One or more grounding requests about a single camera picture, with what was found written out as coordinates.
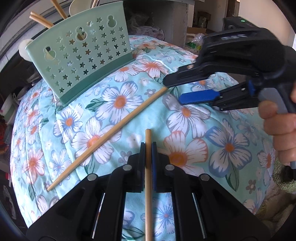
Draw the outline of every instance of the wooden chopstick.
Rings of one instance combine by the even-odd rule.
[[[152,160],[151,160],[151,130],[145,133],[145,241],[152,241]]]
[[[115,126],[113,126],[108,132],[106,132],[99,140],[95,142],[90,148],[88,148],[85,152],[82,153],[70,166],[63,171],[61,175],[57,177],[56,180],[48,187],[48,191],[52,190],[57,184],[59,184],[62,180],[64,180],[76,167],[78,167],[86,158],[88,158],[96,149],[98,149],[102,144],[104,144],[107,140],[109,140],[115,133],[117,133],[125,124],[127,124],[131,119],[133,119],[137,114],[143,111],[148,105],[162,96],[166,91],[167,87],[163,87],[155,94],[153,94],[150,98],[145,100],[142,104],[140,104],[136,109],[134,109],[131,113],[129,113],[126,117],[124,117],[120,122],[118,122]]]
[[[29,16],[29,18],[34,20],[37,23],[40,23],[41,25],[43,25],[46,28],[51,28],[54,26],[53,23],[46,20],[44,17],[40,16],[39,14],[37,14],[35,12],[31,12],[31,15]]]
[[[56,10],[58,11],[58,13],[61,15],[61,17],[63,19],[68,18],[67,14],[65,13],[65,11],[62,9],[62,7],[59,5],[59,3],[57,2],[57,0],[50,0],[51,3],[54,5],[54,7],[56,8]]]

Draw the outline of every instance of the bed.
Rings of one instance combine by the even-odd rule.
[[[130,36],[135,61],[110,74],[67,107],[44,80],[31,88],[17,111],[12,134],[11,177],[29,227],[90,173],[105,175],[138,153],[145,129],[159,151],[187,173],[210,174],[252,213],[271,180],[275,151],[257,109],[220,112],[206,104],[181,106],[182,93],[222,90],[237,84],[226,73],[171,88],[96,150],[54,190],[47,187],[100,136],[153,93],[166,74],[196,55],[147,37]],[[155,240],[174,240],[170,194],[153,195]],[[144,192],[128,193],[123,238],[144,240]]]

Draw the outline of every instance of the orange flower center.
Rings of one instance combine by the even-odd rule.
[[[235,150],[235,147],[231,143],[227,143],[225,146],[225,150],[227,152],[233,152]]]
[[[268,153],[266,168],[270,168],[270,166],[271,166],[271,155]]]
[[[72,126],[72,124],[73,124],[73,117],[69,117],[68,119],[66,119],[65,124],[66,124],[66,126]]]
[[[87,142],[87,148],[90,148],[93,144],[97,142],[97,140],[100,139],[99,135],[94,135],[89,141]]]
[[[125,105],[126,105],[126,97],[124,95],[118,96],[114,102],[114,107],[116,109],[121,109]]]
[[[128,71],[129,70],[129,67],[123,67],[123,68],[121,68],[119,71],[120,72],[125,72],[125,71]]]
[[[205,85],[205,80],[200,80],[200,85]]]
[[[169,158],[170,163],[178,167],[184,167],[187,163],[187,155],[183,152],[173,152]]]
[[[31,135],[33,135],[37,130],[37,126],[33,126],[32,130],[31,130]]]
[[[183,108],[182,108],[182,114],[183,114],[186,118],[188,118],[188,117],[191,116],[191,111],[190,111],[188,108],[183,107]]]

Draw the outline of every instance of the cloth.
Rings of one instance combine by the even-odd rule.
[[[135,61],[115,71],[63,108],[45,81],[24,96],[11,147],[18,205],[30,226],[89,173],[105,175],[139,152],[145,130],[159,151],[187,173],[210,174],[256,213],[270,183],[275,157],[257,109],[220,112],[206,104],[181,106],[182,93],[237,84],[225,73],[171,88],[97,149],[54,190],[47,187],[114,124],[162,88],[166,74],[196,55],[144,36],[130,36]],[[123,237],[144,240],[144,192],[128,193]],[[155,240],[174,240],[170,194],[153,196]]]

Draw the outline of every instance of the finger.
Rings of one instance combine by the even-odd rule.
[[[262,119],[268,119],[276,115],[277,109],[276,103],[269,100],[262,101],[258,106],[259,116]]]
[[[296,127],[296,114],[275,115],[264,121],[264,131],[268,135],[283,135],[293,132]]]
[[[296,148],[292,148],[285,151],[279,151],[278,157],[280,163],[288,165],[292,161],[296,161]]]
[[[274,149],[277,151],[283,151],[292,148],[296,148],[296,131],[274,136]]]

